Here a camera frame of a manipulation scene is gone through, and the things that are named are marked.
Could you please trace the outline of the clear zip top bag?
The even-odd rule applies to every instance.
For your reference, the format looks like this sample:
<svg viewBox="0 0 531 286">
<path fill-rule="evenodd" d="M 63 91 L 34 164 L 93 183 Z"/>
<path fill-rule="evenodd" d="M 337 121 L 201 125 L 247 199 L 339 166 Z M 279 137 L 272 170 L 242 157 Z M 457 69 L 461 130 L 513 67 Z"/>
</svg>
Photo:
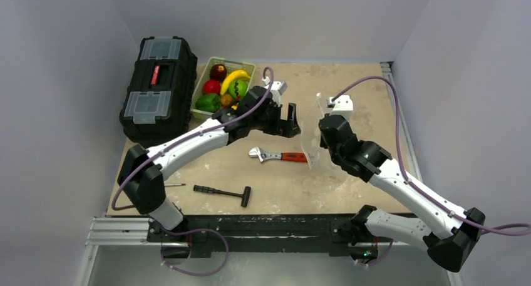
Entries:
<svg viewBox="0 0 531 286">
<path fill-rule="evenodd" d="M 337 181 L 344 181 L 347 178 L 347 174 L 331 161 L 329 151 L 321 147 L 319 121 L 324 118 L 326 110 L 326 98 L 321 93 L 318 93 L 316 100 L 299 124 L 301 128 L 301 149 L 312 172 L 328 176 Z"/>
</svg>

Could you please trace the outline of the green bell pepper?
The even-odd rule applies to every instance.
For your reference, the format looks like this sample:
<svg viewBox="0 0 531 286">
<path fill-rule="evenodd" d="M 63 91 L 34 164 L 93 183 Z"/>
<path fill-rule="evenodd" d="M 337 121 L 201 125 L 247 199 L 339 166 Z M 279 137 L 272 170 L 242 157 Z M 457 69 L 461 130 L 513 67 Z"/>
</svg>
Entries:
<svg viewBox="0 0 531 286">
<path fill-rule="evenodd" d="M 220 96 L 215 93 L 204 94 L 195 103 L 197 110 L 209 113 L 215 113 L 220 107 Z"/>
</svg>

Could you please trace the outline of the pale green perforated basket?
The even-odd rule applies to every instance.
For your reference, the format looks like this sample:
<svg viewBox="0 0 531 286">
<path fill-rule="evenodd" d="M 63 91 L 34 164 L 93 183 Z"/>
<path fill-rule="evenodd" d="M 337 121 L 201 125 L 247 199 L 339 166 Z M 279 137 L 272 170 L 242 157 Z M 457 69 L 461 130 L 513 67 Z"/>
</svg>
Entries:
<svg viewBox="0 0 531 286">
<path fill-rule="evenodd" d="M 212 112 L 207 112 L 196 108 L 196 102 L 205 94 L 203 92 L 204 84 L 210 79 L 216 79 L 220 83 L 220 90 L 223 91 L 223 82 L 233 71 L 243 70 L 250 78 L 238 78 L 245 80 L 247 84 L 252 81 L 256 65 L 254 63 L 234 61 L 221 57 L 211 57 L 198 78 L 192 96 L 192 106 L 190 108 L 192 117 L 198 120 L 206 120 L 212 115 Z"/>
</svg>

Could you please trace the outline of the green watermelon toy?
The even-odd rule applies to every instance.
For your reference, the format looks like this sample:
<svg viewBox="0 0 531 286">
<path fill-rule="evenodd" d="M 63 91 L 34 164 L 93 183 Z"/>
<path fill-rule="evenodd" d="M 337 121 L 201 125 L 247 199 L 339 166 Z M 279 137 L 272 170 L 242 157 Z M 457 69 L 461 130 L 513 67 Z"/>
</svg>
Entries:
<svg viewBox="0 0 531 286">
<path fill-rule="evenodd" d="M 248 89 L 248 82 L 242 79 L 235 79 L 230 82 L 228 92 L 235 100 L 241 100 Z"/>
</svg>

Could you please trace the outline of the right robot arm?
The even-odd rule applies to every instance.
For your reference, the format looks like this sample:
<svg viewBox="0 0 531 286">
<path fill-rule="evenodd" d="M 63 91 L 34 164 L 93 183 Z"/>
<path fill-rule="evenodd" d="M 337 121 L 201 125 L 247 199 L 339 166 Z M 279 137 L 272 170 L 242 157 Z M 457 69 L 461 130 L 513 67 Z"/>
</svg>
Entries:
<svg viewBox="0 0 531 286">
<path fill-rule="evenodd" d="M 357 138 L 341 115 L 319 121 L 321 146 L 331 161 L 351 176 L 379 188 L 398 200 L 415 218 L 391 215 L 376 207 L 361 209 L 351 224 L 359 240 L 370 236 L 392 238 L 425 250 L 437 265 L 459 272 L 480 239 L 485 214 L 468 210 L 436 194 L 417 179 L 402 173 L 397 159 L 373 141 Z"/>
</svg>

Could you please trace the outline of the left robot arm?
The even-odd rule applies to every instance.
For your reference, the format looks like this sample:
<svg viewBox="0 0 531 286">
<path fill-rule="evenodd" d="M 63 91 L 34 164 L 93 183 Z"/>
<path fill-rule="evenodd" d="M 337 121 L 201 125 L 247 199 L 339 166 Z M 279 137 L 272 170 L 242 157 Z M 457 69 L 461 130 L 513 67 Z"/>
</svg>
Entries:
<svg viewBox="0 0 531 286">
<path fill-rule="evenodd" d="M 187 232 L 184 215 L 167 198 L 164 181 L 184 165 L 248 136 L 252 130 L 286 138 L 298 135 L 296 104 L 289 103 L 287 119 L 281 119 L 280 97 L 286 89 L 280 81 L 270 88 L 255 86 L 236 110 L 224 108 L 196 129 L 162 145 L 130 148 L 117 182 L 133 207 L 160 223 L 170 241 L 183 239 Z"/>
</svg>

